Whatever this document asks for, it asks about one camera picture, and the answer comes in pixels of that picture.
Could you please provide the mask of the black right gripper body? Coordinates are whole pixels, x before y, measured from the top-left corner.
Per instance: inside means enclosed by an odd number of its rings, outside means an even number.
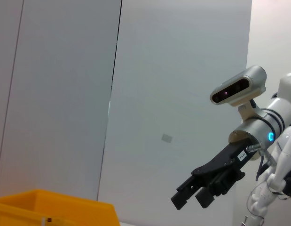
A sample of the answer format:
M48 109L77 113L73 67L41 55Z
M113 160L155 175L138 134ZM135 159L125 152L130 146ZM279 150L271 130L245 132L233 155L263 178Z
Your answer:
M192 176L212 179L226 170L240 170L252 158L246 148L253 144L249 138L228 144L208 163L193 170Z

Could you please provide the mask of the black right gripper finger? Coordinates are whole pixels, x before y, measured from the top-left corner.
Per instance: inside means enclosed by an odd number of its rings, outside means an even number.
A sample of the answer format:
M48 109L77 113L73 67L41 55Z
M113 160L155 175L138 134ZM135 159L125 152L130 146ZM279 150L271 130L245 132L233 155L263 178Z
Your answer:
M195 197L203 209L207 208L214 201L215 196L226 195L232 186L244 176L245 173L241 170L227 169L214 177Z
M178 188L177 193L171 198L177 210L180 210L194 194L202 208L205 208L202 201L202 191L205 187L205 180L202 176L190 176Z

